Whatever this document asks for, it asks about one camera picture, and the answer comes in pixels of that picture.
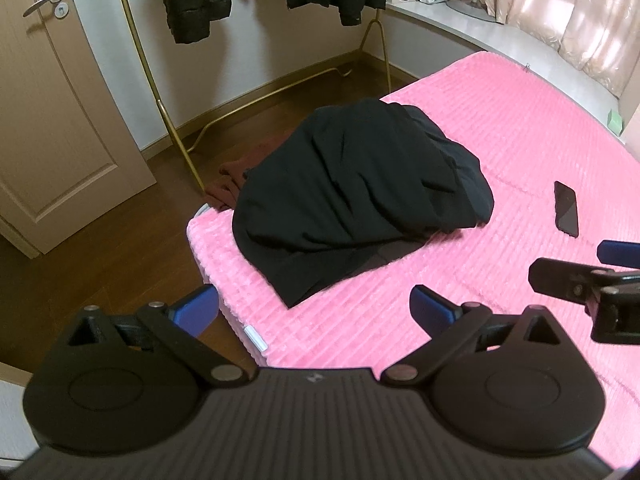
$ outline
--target bed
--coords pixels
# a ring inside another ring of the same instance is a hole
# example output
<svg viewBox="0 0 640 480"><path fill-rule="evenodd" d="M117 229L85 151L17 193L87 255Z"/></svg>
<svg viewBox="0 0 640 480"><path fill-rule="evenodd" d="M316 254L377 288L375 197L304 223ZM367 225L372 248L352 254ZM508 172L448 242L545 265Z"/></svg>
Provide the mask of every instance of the bed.
<svg viewBox="0 0 640 480"><path fill-rule="evenodd" d="M606 392L591 448L613 466L633 464L640 457L640 348L592 342L582 308L533 293L527 271L540 256L597 264L601 240L640 240L640 164L564 94L495 54L468 56L383 100L416 105L479 157L495 196L492 220L437 235L288 310L239 253L232 212L204 212L187 233L204 280L222 296L224 316L261 365L370 367L378 376L428 340L409 314L416 283L494 312L545 304ZM555 180L576 191L579 238L555 227Z"/></svg>

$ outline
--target windowsill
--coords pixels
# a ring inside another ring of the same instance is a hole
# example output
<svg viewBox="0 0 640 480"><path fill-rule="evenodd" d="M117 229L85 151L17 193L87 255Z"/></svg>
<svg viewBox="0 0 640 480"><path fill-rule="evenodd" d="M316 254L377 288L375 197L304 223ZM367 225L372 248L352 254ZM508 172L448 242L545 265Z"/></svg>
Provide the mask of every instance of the windowsill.
<svg viewBox="0 0 640 480"><path fill-rule="evenodd" d="M427 5L417 0L389 0L386 8L445 30L522 66L529 65L532 72L558 88L605 127L609 111L618 111L618 99L604 86L576 70L554 49L518 28L477 20L444 3ZM613 133L611 135L623 142Z"/></svg>

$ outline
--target smartphone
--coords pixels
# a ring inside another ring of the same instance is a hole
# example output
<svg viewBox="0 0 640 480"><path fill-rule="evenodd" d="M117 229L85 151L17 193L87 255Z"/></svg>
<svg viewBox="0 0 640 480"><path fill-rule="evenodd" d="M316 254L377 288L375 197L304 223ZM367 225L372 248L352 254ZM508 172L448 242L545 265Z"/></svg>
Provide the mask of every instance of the smartphone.
<svg viewBox="0 0 640 480"><path fill-rule="evenodd" d="M556 194L556 227L574 238L578 237L578 203L575 191L562 182L554 182Z"/></svg>

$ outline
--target brown clothing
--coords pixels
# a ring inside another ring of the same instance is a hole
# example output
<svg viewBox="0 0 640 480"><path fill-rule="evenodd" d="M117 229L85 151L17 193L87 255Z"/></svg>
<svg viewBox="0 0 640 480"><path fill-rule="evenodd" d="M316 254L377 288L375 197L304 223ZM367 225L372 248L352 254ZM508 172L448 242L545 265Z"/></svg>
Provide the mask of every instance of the brown clothing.
<svg viewBox="0 0 640 480"><path fill-rule="evenodd" d="M246 172L255 168L268 155L271 155L280 145L289 138L293 130L261 142L238 160L225 162L218 169L221 175L212 184L205 187L205 199L207 203L218 211L235 209L240 190L246 181Z"/></svg>

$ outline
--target gold clothes rack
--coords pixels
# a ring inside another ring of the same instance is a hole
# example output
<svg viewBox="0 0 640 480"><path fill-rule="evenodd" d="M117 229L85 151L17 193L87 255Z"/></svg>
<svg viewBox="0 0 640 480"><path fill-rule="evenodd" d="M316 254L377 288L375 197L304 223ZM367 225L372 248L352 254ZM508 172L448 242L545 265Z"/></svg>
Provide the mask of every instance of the gold clothes rack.
<svg viewBox="0 0 640 480"><path fill-rule="evenodd" d="M146 80L149 83L149 87L151 88L151 91L154 95L154 99L156 100L156 105L158 106L158 111L160 112L160 115L162 117L162 121L164 122L164 126L166 127L167 133L169 134L169 137L172 141L172 143L175 145L176 148L178 148L178 150L180 151L180 154L182 155L182 158L184 159L184 161L186 162L187 166L189 167L189 170L191 171L191 174L193 175L194 179L196 180L196 183L198 184L198 186L200 187L201 190L204 190L204 184L202 183L202 179L200 178L200 174L198 173L198 170L196 170L196 167L193 164L193 161L191 160L191 156L189 155L196 147L197 145L200 143L200 141L202 140L202 138L204 137L204 135L207 133L207 131L216 123L220 122L223 119L226 119L227 117L235 114L236 112L239 112L240 110L244 110L245 108L248 108L249 106L255 105L256 103L259 103L260 101L263 101L269 97L272 97L276 94L279 94L281 92L284 92L285 90L288 90L289 88L293 88L294 86L297 86L301 83L304 83L306 81L309 81L310 79L314 79L318 76L321 76L323 74L327 74L329 72L337 72L338 74L340 74L340 76L342 77L347 77L352 70L349 70L348 72L342 73L340 72L340 70L338 70L338 68L336 67L332 67L332 68L328 68L326 70L322 70L322 72L318 72L315 73L313 75L310 75L308 77L302 78L298 81L295 81L291 84L288 84L286 86L283 86L281 88L278 88L276 90L274 90L273 92L269 92L267 95L263 95L261 97L258 97L257 99L254 99L253 101L244 104L238 108L235 108L234 110L231 110L229 113L226 113L218 118L215 118L214 120L212 120L211 122L205 124L203 126L203 128L201 129L200 133L198 134L198 137L196 138L195 142L193 143L193 145L191 145L189 148L185 147L185 145L182 143L182 140L180 139L180 136L178 135L178 132L175 129L174 126L174 122L171 120L171 117L169 116L168 111L166 110L166 108L164 107L164 103L162 102L162 98L160 96L160 92L158 91L158 86L156 86L156 82L154 80L154 75L151 72L151 69L149 68L149 63L146 60L146 55L145 55L145 51L142 47L142 42L140 41L140 36L138 35L138 30L136 28L136 23L133 19L133 13L131 12L131 7L129 5L129 0L120 0L122 2L122 8L124 10L124 15L127 19L127 24L129 25L129 31L131 32L131 37L133 38L133 43L136 46L136 51L138 52L138 57L140 58L140 63L142 64L142 68L145 71L145 76L146 76ZM382 37L382 52L384 54L385 57L385 69L386 69L386 85L388 87L388 91L389 93L391 93L392 88L391 88L391 70L389 67L389 57L388 57L388 53L386 50L386 39L385 39L385 29L382 25L382 22L380 21L380 14L381 14L381 10L380 9L376 9L376 17L373 18L370 22L369 25L367 25L367 30L364 33L364 36L362 38L362 42L360 42L360 47L358 49L358 53L359 55L361 55L364 51L364 45L367 41L367 37L369 36L369 33L371 31L371 27L375 24L380 28L380 36Z"/></svg>

